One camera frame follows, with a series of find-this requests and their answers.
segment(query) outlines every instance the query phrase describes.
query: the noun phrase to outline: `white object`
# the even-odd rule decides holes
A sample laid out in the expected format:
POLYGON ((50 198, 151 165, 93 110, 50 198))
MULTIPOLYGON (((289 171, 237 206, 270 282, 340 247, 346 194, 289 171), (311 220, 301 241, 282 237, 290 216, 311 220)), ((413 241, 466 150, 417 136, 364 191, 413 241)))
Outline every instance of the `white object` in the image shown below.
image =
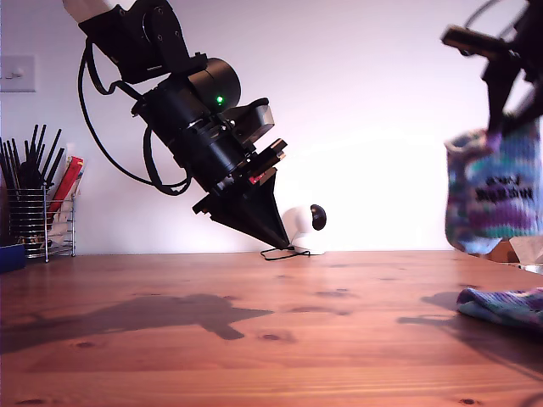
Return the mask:
POLYGON ((62 0, 64 8, 77 24, 107 13, 117 5, 127 11, 135 2, 136 0, 62 0))
POLYGON ((27 93, 36 91, 36 61, 33 55, 2 56, 0 91, 27 93))
POLYGON ((320 231, 326 225, 326 213, 318 205, 304 205, 295 208, 296 234, 292 245, 297 253, 311 255, 325 254, 326 242, 320 231))

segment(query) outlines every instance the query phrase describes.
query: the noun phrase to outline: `purple knitted fabric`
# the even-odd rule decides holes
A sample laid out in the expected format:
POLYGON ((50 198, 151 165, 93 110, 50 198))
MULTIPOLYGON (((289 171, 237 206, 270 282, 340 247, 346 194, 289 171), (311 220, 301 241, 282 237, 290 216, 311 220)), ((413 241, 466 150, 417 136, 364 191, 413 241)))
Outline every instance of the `purple knitted fabric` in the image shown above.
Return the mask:
POLYGON ((543 287, 496 293, 466 288, 456 303, 458 311, 465 315, 543 333, 543 287))

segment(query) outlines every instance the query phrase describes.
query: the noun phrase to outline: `white wall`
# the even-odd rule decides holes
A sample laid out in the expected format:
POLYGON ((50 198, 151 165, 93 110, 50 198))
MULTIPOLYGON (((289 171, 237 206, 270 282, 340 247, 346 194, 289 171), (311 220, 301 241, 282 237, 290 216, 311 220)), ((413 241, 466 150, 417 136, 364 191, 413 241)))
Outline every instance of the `white wall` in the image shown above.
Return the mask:
MULTIPOLYGON (((225 59, 242 81, 242 103, 267 96, 276 127, 259 142, 285 139, 278 166, 282 212, 304 201, 328 213, 330 249, 447 249, 443 141, 484 126, 485 61, 440 43, 450 24, 482 0, 171 0, 189 52, 225 59)), ((525 4, 502 2, 476 26, 497 34, 525 4)), ((35 123, 64 129, 87 160, 77 204, 79 254, 246 251, 265 246, 179 198, 123 176, 85 127, 76 74, 85 37, 61 0, 3 0, 6 55, 35 54, 37 93, 2 95, 2 134, 20 140, 35 123)), ((104 82, 117 77, 98 59, 104 82)), ((148 85, 138 89, 147 89, 148 85)), ((521 84, 518 101, 526 90, 521 84)), ((145 175, 143 122, 122 94, 99 96, 87 83, 90 112, 110 153, 145 175)), ((154 143, 163 181, 182 177, 154 143)))

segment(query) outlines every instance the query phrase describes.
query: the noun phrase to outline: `blue container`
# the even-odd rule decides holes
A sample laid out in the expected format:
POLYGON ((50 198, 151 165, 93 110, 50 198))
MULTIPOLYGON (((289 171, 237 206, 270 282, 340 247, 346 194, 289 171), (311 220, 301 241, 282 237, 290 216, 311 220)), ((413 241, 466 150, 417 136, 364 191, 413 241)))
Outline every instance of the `blue container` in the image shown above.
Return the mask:
POLYGON ((0 248, 0 273, 24 269, 26 266, 25 246, 15 244, 0 248))

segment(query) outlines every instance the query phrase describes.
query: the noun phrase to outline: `black robotic arm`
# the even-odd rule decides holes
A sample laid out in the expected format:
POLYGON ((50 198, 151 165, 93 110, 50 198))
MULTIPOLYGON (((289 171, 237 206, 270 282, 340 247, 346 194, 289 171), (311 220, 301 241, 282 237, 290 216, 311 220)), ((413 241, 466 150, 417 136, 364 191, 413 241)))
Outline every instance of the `black robotic arm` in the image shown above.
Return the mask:
POLYGON ((119 87, 137 100, 132 113, 148 124, 143 151, 151 182, 146 183, 178 195, 187 190, 193 178, 208 193, 193 207, 195 213, 210 213, 214 221, 275 248, 287 248, 288 237, 273 195, 277 172, 273 165, 284 157, 287 144, 278 139, 261 153, 254 145, 274 126, 268 100, 262 98, 237 107, 241 86, 236 72, 225 61, 210 59, 204 53, 189 56, 181 26, 166 0, 123 1, 130 5, 129 9, 110 0, 64 0, 75 18, 89 10, 105 10, 90 13, 89 18, 76 18, 87 34, 79 91, 92 134, 96 136, 82 96, 85 66, 102 94, 119 87), (109 90, 98 78, 93 44, 119 69, 122 80, 109 90), (162 75, 169 76, 143 95, 129 85, 162 75), (151 155, 151 132, 187 172, 187 179, 178 184, 183 185, 182 190, 162 184, 151 155))

